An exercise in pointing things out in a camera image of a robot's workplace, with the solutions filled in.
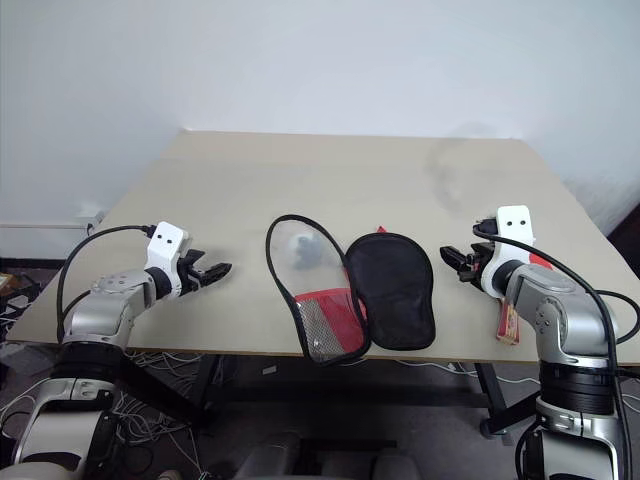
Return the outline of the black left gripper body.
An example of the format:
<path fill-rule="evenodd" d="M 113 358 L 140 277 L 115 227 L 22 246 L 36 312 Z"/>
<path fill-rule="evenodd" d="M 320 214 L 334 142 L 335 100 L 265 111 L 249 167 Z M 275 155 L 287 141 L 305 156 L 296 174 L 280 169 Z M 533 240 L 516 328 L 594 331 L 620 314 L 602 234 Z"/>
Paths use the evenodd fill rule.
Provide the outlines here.
<path fill-rule="evenodd" d="M 195 292 L 200 288 L 200 273 L 195 268 L 197 261 L 189 261 L 187 259 L 187 252 L 177 261 L 177 273 L 181 282 L 181 296 Z"/>

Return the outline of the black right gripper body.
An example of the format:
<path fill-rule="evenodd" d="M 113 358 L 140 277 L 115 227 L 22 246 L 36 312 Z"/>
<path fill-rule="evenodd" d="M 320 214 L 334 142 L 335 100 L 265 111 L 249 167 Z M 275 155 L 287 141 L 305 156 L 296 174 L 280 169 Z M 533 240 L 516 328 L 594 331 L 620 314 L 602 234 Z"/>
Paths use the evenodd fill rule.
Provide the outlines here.
<path fill-rule="evenodd" d="M 463 283 L 480 285 L 485 267 L 491 261 L 495 251 L 493 242 L 479 242 L 471 245 L 472 252 L 466 255 L 459 280 Z"/>

